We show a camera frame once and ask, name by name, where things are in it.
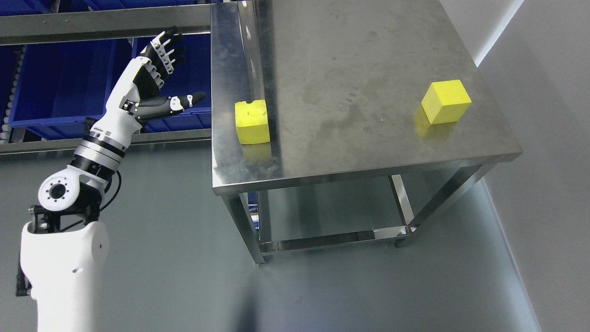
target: table leg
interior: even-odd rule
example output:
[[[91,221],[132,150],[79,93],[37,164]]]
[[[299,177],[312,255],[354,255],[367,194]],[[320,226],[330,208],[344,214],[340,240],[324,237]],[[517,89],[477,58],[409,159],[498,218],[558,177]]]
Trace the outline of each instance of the table leg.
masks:
[[[424,221],[430,218],[435,213],[442,213],[444,210],[449,208],[453,203],[455,203],[464,193],[466,193],[469,189],[475,185],[490,169],[494,167],[495,164],[484,164],[484,165],[476,165],[476,166],[469,166],[469,167],[461,167],[459,168],[455,174],[443,185],[443,187],[431,198],[430,201],[418,212],[418,214],[411,219],[411,221],[407,224],[409,226],[410,231],[415,230],[418,226],[420,226]],[[401,181],[401,177],[399,179],[392,176],[390,178],[390,182],[392,183],[392,187],[396,191],[396,202],[398,203],[398,207],[400,208],[400,216],[402,220],[408,220],[408,213],[404,212],[408,211],[411,213],[412,210],[409,207],[409,201],[407,200],[407,196],[405,195],[405,189],[403,182]],[[404,189],[403,193],[398,191],[398,188]],[[399,239],[395,242],[395,246],[399,247],[400,244],[405,239]]]
[[[254,223],[252,222],[249,212],[246,211],[242,198],[239,194],[224,195],[221,198],[223,198],[225,206],[230,212],[232,219],[234,219],[234,223],[236,227],[238,227],[238,231],[240,232],[248,251],[250,251],[250,255],[252,255],[254,262],[257,264],[263,264],[264,258],[260,251],[260,243],[254,229]]]

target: robotic hand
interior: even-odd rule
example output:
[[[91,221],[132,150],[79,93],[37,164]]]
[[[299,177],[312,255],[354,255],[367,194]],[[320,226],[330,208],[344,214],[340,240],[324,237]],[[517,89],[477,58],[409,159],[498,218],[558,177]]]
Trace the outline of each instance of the robotic hand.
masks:
[[[29,209],[34,220],[22,229],[17,275],[17,296],[30,293],[37,300],[39,332],[93,331],[96,326],[100,273],[109,248],[106,227],[98,218],[110,202],[100,205],[115,172],[120,187],[117,169],[131,136],[147,121],[179,114],[205,98],[203,92],[159,96],[185,59],[184,46],[175,48],[181,39],[173,27],[129,62],[107,100],[106,113],[84,136],[70,164],[39,187],[40,205]],[[61,228],[60,218],[72,214],[82,217],[78,223],[84,227],[65,232],[74,224]]]

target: black cable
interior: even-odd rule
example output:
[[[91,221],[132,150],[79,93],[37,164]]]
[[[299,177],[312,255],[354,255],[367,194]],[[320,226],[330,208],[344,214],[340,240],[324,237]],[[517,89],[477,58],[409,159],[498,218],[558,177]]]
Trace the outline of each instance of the black cable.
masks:
[[[113,194],[113,197],[111,197],[111,199],[103,207],[100,208],[100,211],[106,209],[106,207],[109,206],[109,204],[112,203],[113,200],[117,197],[117,195],[119,193],[119,190],[121,190],[122,179],[121,179],[121,173],[118,170],[117,170],[117,177],[119,178],[119,183],[117,184],[117,190],[115,190],[115,192]],[[76,225],[78,225],[78,224],[80,224],[82,222],[84,222],[84,220],[78,220],[77,222],[75,222],[75,223],[67,226],[66,228],[60,229],[59,232],[65,232],[66,230],[68,230],[68,229],[70,229],[70,228],[72,228],[72,227],[74,227],[74,226],[76,226]]]
[[[115,197],[117,197],[119,190],[121,190],[121,173],[119,172],[119,170],[117,170],[117,177],[119,178],[119,183],[117,184],[117,190],[115,190],[113,197],[111,197],[111,199],[103,206],[100,208],[100,211],[106,209],[107,206],[109,206],[110,203],[113,202],[113,200],[115,199]]]
[[[66,228],[64,228],[64,229],[61,229],[61,230],[60,230],[60,232],[65,232],[66,230],[68,230],[68,229],[70,229],[70,228],[74,227],[75,225],[77,225],[77,224],[80,224],[80,223],[82,223],[82,222],[84,222],[84,220],[78,220],[77,222],[75,222],[75,223],[73,223],[73,224],[69,225],[68,227],[66,227]]]

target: blue storage bin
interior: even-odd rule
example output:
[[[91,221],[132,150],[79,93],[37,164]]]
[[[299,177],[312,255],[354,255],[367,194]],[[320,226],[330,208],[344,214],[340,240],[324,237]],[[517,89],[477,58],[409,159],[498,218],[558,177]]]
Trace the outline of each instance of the blue storage bin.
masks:
[[[11,46],[0,46],[0,112],[4,118],[4,110],[10,96],[12,81],[14,78],[14,67],[17,64],[17,55]]]
[[[152,38],[136,38],[133,41],[133,56],[137,56]],[[160,95],[177,96],[204,91],[207,98],[197,107],[179,115],[148,122],[148,132],[211,128],[211,35],[185,35],[181,44],[186,46],[186,61],[168,77]]]
[[[144,8],[175,5],[193,5],[194,0],[84,0],[95,11],[109,9]]]
[[[104,114],[130,55],[127,40],[29,45],[10,124],[46,139],[82,137],[85,118]]]
[[[0,16],[49,12],[54,0],[0,0]]]

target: yellow foam block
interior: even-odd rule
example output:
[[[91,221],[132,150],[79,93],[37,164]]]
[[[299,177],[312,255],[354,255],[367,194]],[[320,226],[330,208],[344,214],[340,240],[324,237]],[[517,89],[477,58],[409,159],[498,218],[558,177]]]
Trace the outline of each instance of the yellow foam block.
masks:
[[[422,107],[431,125],[456,122],[471,105],[471,98],[461,80],[430,84],[422,100]]]
[[[259,144],[270,142],[266,101],[235,103],[235,130],[240,144]]]

